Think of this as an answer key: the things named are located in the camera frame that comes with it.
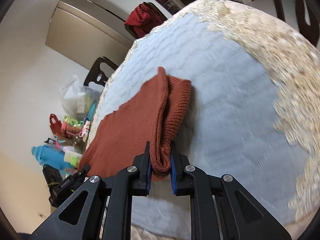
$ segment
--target chair backrest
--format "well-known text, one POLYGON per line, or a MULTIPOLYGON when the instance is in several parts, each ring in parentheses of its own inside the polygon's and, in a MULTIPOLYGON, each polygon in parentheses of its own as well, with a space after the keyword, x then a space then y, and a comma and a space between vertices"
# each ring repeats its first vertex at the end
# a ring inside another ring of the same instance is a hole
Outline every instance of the chair backrest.
POLYGON ((93 63, 92 68, 90 69, 87 77, 85 78, 84 81, 84 86, 89 86, 90 82, 94 82, 98 85, 105 86, 108 78, 105 75, 105 73, 100 69, 100 64, 101 63, 106 63, 109 65, 113 70, 116 70, 118 66, 114 64, 110 59, 106 57, 99 57, 96 59, 96 61, 93 63))
POLYGON ((155 6, 153 3, 151 3, 151 2, 145 2, 145 4, 151 9, 151 10, 153 10, 154 12, 156 12, 158 15, 159 15, 159 17, 160 17, 160 19, 162 20, 162 21, 166 21, 168 18, 166 17, 166 16, 164 16, 164 14, 162 13, 162 11, 160 11, 160 9, 157 7, 157 6, 155 6))
MULTIPOLYGON (((281 0, 273 0, 276 7, 277 17, 285 21, 284 10, 281 0)), ((320 36, 320 3, 318 0, 295 0, 295 11, 300 33, 314 46, 317 45, 320 36), (308 11, 310 25, 305 19, 305 4, 308 11)))

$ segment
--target silver screw head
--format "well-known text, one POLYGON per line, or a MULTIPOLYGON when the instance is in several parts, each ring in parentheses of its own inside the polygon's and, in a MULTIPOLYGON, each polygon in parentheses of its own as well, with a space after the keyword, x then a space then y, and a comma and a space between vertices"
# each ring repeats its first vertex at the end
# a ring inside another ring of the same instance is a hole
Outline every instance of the silver screw head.
POLYGON ((194 166, 192 166, 192 165, 188 165, 188 166, 186 166, 186 171, 189 171, 189 172, 191 172, 191 171, 195 171, 195 167, 194 166))
POLYGON ((223 180, 227 182, 231 182, 233 180, 233 177, 229 174, 226 174, 223 176, 223 180))
POLYGON ((95 183, 95 182, 98 182, 99 181, 99 176, 97 175, 93 175, 90 177, 89 181, 92 182, 92 183, 95 183))
POLYGON ((137 171, 137 167, 136 166, 130 166, 130 167, 127 168, 127 171, 135 172, 135 171, 137 171))

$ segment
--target knit fabric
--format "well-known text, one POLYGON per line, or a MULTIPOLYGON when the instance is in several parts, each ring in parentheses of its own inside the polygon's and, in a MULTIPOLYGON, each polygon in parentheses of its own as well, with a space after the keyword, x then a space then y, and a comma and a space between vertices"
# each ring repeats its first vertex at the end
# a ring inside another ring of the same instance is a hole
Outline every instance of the knit fabric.
POLYGON ((130 13, 124 24, 133 26, 134 32, 139 38, 142 38, 163 22, 159 15, 149 8, 146 3, 141 3, 130 13))
POLYGON ((188 108, 190 89, 189 80, 167 76, 159 67, 158 74, 145 82, 132 99, 101 121, 78 170, 88 163, 88 176, 113 176, 132 165, 150 141, 153 173, 158 177, 169 174, 170 141, 188 108))

